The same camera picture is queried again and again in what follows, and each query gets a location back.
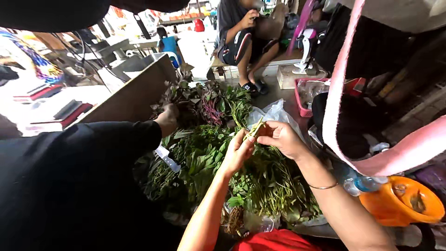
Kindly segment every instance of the pink fan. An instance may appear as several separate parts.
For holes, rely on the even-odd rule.
[[[307,0],[305,2],[304,8],[302,9],[301,18],[299,19],[299,23],[296,26],[296,29],[294,30],[293,39],[291,39],[291,42],[288,45],[288,49],[286,50],[286,55],[290,56],[291,52],[294,48],[294,43],[300,35],[302,35],[302,32],[304,31],[308,18],[310,17],[311,11],[313,10],[314,0]]]

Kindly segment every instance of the orange container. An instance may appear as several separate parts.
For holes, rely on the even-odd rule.
[[[395,194],[393,188],[403,186],[404,193]],[[412,209],[410,198],[420,191],[426,207],[422,213]],[[440,199],[424,185],[412,179],[391,176],[389,182],[376,192],[363,193],[359,196],[363,206],[383,226],[407,226],[412,222],[436,223],[445,215]]]

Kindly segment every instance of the vegetable bundle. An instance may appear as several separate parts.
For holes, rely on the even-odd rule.
[[[147,197],[153,201],[169,198],[177,203],[180,198],[175,196],[181,195],[187,198],[183,206],[190,209],[198,205],[224,159],[231,133],[246,127],[250,102],[246,90],[223,89],[211,81],[193,88],[187,81],[172,84],[152,108],[154,117],[167,103],[176,104],[180,110],[180,129],[161,143],[181,165],[181,170],[174,173],[152,153],[141,158],[137,163],[140,168],[135,168],[134,173]],[[145,172],[137,171],[141,165]],[[242,207],[258,215],[282,215],[286,221],[296,223],[321,213],[295,162],[272,146],[255,146],[252,157],[232,177],[230,190],[230,207]],[[234,232],[238,227],[228,226],[228,229]]]

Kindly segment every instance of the red stripe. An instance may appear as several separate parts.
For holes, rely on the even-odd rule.
[[[250,36],[250,35],[251,35],[251,33],[246,33],[246,35],[243,37],[242,43],[240,44],[240,47],[239,47],[239,51],[237,52],[237,55],[235,56],[235,60],[236,60],[236,61],[237,61],[237,59],[239,58],[240,51],[241,51],[242,48],[243,48],[243,44],[245,44],[246,37],[248,37],[248,36]]]

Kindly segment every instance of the red shirt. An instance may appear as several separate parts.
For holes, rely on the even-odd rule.
[[[238,242],[233,251],[321,251],[296,233],[274,229],[267,233],[250,235]]]

